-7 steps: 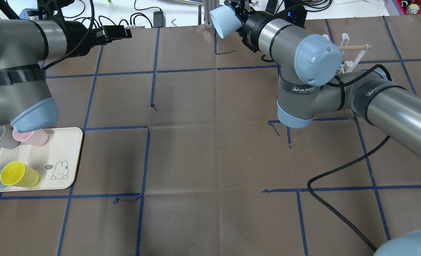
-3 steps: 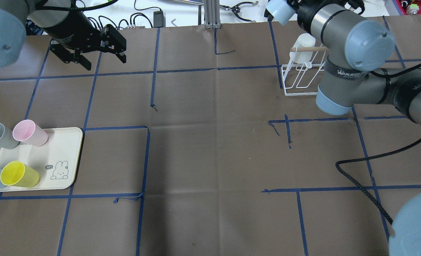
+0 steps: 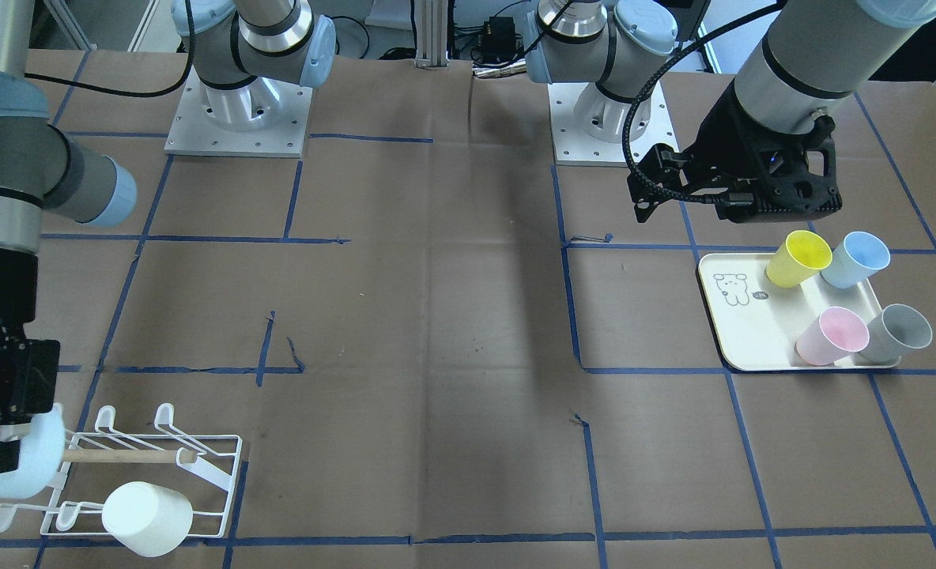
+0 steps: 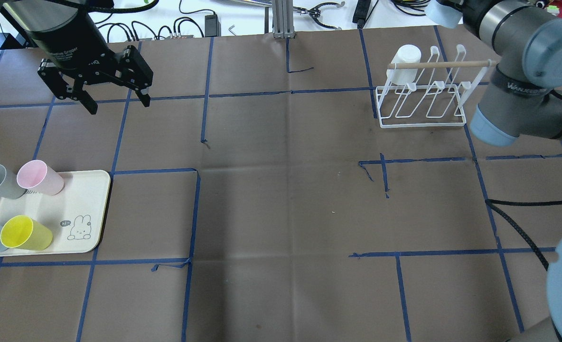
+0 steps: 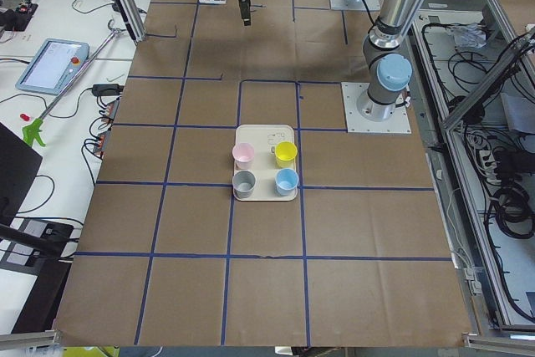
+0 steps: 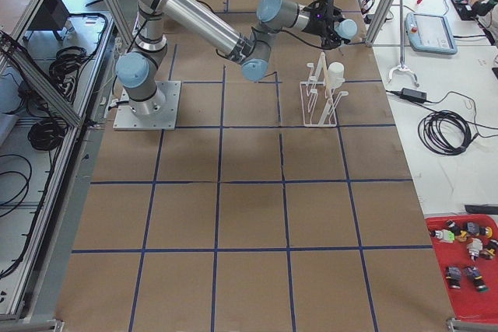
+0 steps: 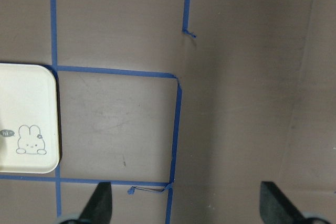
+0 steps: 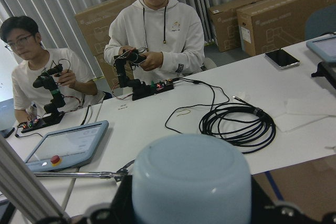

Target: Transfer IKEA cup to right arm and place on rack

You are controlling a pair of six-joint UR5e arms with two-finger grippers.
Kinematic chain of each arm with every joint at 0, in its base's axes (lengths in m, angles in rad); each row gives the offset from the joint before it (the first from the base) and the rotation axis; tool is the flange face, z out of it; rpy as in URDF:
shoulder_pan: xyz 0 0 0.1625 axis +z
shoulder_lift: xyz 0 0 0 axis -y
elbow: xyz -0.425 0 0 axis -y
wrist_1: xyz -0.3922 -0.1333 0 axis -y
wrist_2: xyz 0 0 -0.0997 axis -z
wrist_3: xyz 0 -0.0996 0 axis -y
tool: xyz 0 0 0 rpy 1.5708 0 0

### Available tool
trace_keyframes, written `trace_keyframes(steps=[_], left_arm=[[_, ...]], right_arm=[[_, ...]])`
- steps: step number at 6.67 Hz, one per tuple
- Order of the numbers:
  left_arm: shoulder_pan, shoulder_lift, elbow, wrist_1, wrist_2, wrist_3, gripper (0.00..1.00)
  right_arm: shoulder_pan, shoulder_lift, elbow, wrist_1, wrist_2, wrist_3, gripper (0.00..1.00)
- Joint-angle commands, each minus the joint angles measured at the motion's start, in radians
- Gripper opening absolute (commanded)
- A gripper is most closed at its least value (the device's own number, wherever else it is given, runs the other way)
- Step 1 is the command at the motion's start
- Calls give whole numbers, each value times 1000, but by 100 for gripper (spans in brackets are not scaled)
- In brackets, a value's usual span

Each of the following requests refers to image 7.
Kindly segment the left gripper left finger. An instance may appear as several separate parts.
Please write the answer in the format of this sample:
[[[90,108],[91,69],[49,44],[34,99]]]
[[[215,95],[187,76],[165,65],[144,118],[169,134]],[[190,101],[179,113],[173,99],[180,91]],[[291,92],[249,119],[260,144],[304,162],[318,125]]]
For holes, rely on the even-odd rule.
[[[110,223],[112,189],[110,182],[100,182],[78,217],[79,223]]]

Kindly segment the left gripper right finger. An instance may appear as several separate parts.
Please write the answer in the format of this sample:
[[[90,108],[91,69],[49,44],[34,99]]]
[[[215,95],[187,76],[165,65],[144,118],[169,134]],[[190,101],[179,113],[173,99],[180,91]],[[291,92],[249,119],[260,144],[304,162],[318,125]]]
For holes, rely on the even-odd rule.
[[[259,213],[263,223],[305,223],[306,218],[274,182],[261,182]]]

